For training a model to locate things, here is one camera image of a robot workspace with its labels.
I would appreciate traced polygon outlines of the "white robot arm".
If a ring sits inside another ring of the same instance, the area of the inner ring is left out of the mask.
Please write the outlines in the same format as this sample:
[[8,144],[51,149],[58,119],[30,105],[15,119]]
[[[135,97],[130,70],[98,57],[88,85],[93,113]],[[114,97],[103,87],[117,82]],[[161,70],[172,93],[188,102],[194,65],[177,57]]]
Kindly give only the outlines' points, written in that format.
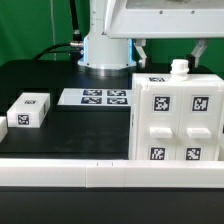
[[79,65],[98,75],[147,65],[148,39],[197,39],[193,63],[224,37],[224,0],[90,0],[90,31]]

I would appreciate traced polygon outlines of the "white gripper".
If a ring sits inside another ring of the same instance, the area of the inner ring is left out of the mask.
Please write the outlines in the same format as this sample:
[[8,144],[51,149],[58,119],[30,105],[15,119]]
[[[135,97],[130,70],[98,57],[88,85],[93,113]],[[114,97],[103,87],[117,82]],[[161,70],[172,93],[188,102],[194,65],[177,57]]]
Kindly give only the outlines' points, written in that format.
[[[104,30],[110,38],[136,39],[138,64],[145,69],[145,39],[224,37],[224,0],[108,0]],[[196,41],[187,55],[191,69],[199,66],[208,43]]]

